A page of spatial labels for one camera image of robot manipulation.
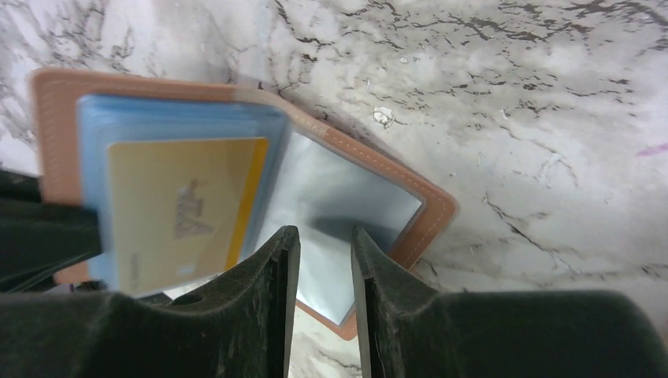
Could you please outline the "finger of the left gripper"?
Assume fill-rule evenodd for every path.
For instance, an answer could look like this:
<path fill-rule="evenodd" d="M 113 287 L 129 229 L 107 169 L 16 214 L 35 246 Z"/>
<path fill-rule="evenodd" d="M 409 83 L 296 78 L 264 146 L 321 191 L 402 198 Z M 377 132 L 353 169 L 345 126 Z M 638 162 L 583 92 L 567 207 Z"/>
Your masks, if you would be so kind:
<path fill-rule="evenodd" d="M 1 291 L 45 291 L 53 275 L 102 253 L 97 213 L 42 200 L 38 180 L 1 171 Z"/>

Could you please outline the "brown leather card holder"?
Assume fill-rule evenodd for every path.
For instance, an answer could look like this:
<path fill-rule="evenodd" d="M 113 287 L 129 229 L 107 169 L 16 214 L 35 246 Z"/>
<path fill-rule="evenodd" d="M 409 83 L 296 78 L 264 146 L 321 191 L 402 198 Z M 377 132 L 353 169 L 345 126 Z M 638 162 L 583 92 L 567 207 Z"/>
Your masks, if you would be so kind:
<path fill-rule="evenodd" d="M 364 228 L 409 269 L 457 208 L 451 195 L 420 174 L 262 89 L 55 68 L 36 70 L 31 88 L 41 194 L 47 202 L 96 211 L 102 237 L 102 253 L 59 271 L 59 283 L 101 280 L 120 291 L 108 164 L 116 143 L 268 139 L 243 247 L 225 271 L 278 228 L 296 226 L 297 304 L 345 340 L 357 335 L 352 229 Z"/>

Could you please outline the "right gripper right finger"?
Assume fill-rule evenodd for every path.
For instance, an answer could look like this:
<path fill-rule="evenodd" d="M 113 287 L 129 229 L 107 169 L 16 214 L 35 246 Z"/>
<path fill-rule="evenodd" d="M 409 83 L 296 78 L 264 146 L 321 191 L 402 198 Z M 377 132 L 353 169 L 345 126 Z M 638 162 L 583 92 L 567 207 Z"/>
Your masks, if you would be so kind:
<path fill-rule="evenodd" d="M 667 349 L 613 291 L 443 293 L 360 227 L 351 267 L 365 377 L 664 377 Z"/>

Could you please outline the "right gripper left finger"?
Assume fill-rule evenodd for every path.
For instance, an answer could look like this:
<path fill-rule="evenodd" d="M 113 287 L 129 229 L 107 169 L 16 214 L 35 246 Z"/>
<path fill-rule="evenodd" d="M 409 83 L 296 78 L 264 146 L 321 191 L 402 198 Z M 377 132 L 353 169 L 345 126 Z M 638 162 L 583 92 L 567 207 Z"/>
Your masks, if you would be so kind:
<path fill-rule="evenodd" d="M 4 377 L 285 377 L 300 242 L 279 228 L 169 304 L 120 293 L 1 297 Z"/>

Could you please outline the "credit card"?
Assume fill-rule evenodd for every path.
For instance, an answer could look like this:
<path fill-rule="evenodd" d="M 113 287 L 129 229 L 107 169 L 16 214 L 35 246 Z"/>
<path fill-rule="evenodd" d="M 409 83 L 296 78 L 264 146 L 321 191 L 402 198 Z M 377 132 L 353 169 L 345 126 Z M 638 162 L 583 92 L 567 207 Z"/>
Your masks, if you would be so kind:
<path fill-rule="evenodd" d="M 265 138 L 113 144 L 111 248 L 119 290 L 148 295 L 232 267 L 268 151 Z"/>

